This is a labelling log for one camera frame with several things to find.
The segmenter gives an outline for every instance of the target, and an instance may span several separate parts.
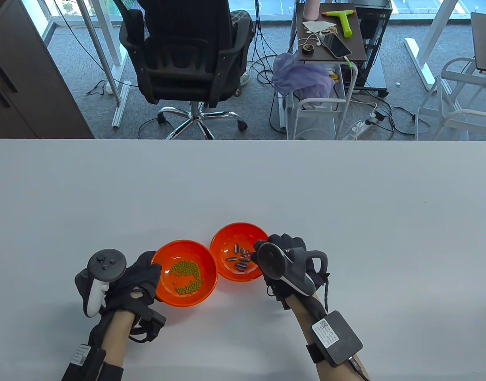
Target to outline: forearm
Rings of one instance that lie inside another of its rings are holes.
[[[298,320],[307,343],[312,344],[314,340],[312,338],[311,327],[317,321],[310,315],[295,295],[286,298],[285,301],[291,307],[292,312],[294,312],[294,316]],[[361,361],[359,361],[359,358],[356,355],[354,358],[361,365],[365,376],[370,378]],[[320,381],[362,381],[361,377],[352,369],[350,363],[347,361],[336,368],[331,367],[326,360],[317,363],[316,366]]]
[[[132,329],[134,318],[135,315],[129,311],[117,311],[114,314],[102,342],[102,349],[107,352],[105,355],[106,363],[123,367],[123,360],[127,353],[128,335]]]

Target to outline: wooden cabinet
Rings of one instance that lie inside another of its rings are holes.
[[[0,88],[0,138],[36,138]]]
[[[36,138],[93,138],[24,6],[8,0],[0,8],[0,137],[31,137],[18,116]]]

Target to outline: person's leg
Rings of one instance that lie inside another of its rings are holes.
[[[250,17],[250,13],[247,11],[241,9],[239,11],[232,11],[231,12],[231,20],[232,20],[232,28],[234,32],[238,30],[238,23],[239,19],[242,17],[249,17],[250,20],[250,27],[252,29],[252,33],[250,33],[249,39],[252,40],[254,38],[254,33],[255,33],[255,26],[254,26],[254,21],[252,21],[252,18]],[[245,70],[245,73],[239,78],[239,85],[244,86],[250,81],[250,78],[252,76],[252,69],[250,66],[247,64],[247,69]]]

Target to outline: hand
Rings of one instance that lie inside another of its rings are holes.
[[[154,254],[154,251],[142,253],[120,279],[110,283],[109,291],[105,295],[106,306],[122,295],[138,297],[147,306],[153,303],[162,272],[159,264],[151,264]],[[135,295],[136,292],[142,293],[142,296]]]
[[[129,310],[136,315],[132,326],[140,323],[141,328],[134,328],[131,332],[132,335],[148,333],[147,341],[156,337],[161,328],[159,325],[163,326],[165,318],[148,307],[156,298],[156,287],[162,272],[162,267],[159,264],[151,263],[154,254],[155,251],[144,252],[133,265],[125,270],[120,279],[109,283],[109,290],[105,295],[105,307],[100,309],[102,318],[89,336],[90,345],[100,346],[102,344],[105,332],[117,310]],[[75,277],[75,284],[81,297],[84,300],[87,299],[91,287],[87,269],[84,269]]]
[[[273,234],[273,235],[268,237],[267,242],[274,243],[276,246],[278,246],[279,248],[281,248],[283,250],[295,248],[295,247],[302,247],[304,250],[307,250],[307,247],[306,247],[303,239],[301,239],[299,237],[292,238],[288,234],[283,234],[282,236],[279,236],[277,234]],[[252,258],[253,262],[257,263],[257,265],[259,265],[259,264],[257,262],[257,254],[256,253],[257,253],[257,250],[259,249],[259,247],[261,247],[261,245],[263,243],[265,243],[265,241],[257,241],[254,244],[255,252],[252,254],[251,258]],[[325,279],[315,271],[314,262],[312,261],[312,259],[307,261],[306,273],[310,276],[310,278],[312,278],[312,281],[314,281],[316,290],[318,290],[319,287],[321,287],[321,285],[324,285]],[[276,280],[268,277],[266,274],[263,274],[263,278],[264,278],[264,281],[266,282],[266,285],[268,287],[272,288],[274,296],[276,297],[276,299],[278,301],[280,301],[282,303],[283,308],[285,310],[289,310],[290,308],[287,305],[287,303],[285,302],[285,299],[288,298],[289,296],[293,295],[293,294],[300,296],[299,293],[296,290],[294,290],[292,287],[290,287],[290,285],[288,285],[284,281],[276,281]]]

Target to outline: label sticker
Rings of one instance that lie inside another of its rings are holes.
[[[91,347],[89,345],[81,344],[77,347],[77,350],[74,353],[74,357],[72,357],[71,364],[83,366],[84,361],[86,361],[87,354]]]
[[[325,319],[322,319],[312,325],[312,329],[326,349],[339,341],[337,334],[334,332],[332,327],[330,327],[328,322],[325,321]]]

